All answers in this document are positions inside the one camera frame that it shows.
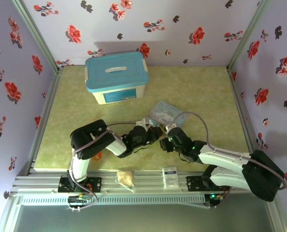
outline plastic storage box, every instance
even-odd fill
[[[86,88],[98,104],[144,96],[148,69],[140,52],[126,52],[86,60]]]

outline box label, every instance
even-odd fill
[[[126,89],[122,91],[116,91],[111,93],[104,93],[106,103],[118,102],[123,100],[135,99],[136,89]]]

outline table surface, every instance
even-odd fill
[[[225,67],[148,67],[150,80],[141,99],[99,105],[86,90],[84,66],[66,66],[45,128],[34,168],[69,168],[72,159],[70,133],[83,125],[103,119],[107,124],[138,121],[149,116],[159,101],[182,111],[200,114],[208,125],[211,144],[238,152],[247,146]],[[117,134],[128,133],[133,125],[116,125]],[[203,124],[189,115],[182,129],[193,140],[205,141]],[[179,171],[203,171],[207,165],[186,163],[178,153],[162,151],[159,142],[119,159],[107,149],[89,170],[160,170],[176,166]]]

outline small box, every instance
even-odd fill
[[[142,98],[149,75],[143,55],[126,52],[87,59],[85,81],[98,104],[108,104]]]

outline blue lid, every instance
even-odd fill
[[[145,85],[149,81],[148,69],[140,52],[89,58],[86,69],[89,92]]]

